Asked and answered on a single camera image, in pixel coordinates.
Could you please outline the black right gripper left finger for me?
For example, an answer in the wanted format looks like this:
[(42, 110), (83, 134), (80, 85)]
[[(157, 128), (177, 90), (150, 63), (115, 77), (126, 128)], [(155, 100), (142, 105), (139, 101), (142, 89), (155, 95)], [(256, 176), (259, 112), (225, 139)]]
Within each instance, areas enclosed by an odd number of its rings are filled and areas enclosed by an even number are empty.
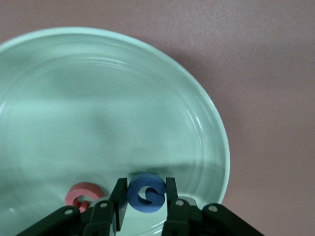
[(127, 208), (127, 179), (120, 178), (108, 200), (80, 212), (63, 206), (23, 231), (25, 236), (114, 236)]

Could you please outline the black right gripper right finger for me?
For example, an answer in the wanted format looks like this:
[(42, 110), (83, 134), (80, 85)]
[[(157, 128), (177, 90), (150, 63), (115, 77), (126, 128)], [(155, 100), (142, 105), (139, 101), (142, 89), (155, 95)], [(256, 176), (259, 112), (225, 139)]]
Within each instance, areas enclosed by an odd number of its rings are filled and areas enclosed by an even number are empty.
[(167, 219), (163, 236), (261, 236), (262, 233), (221, 204), (199, 209), (178, 197), (175, 178), (166, 178)]

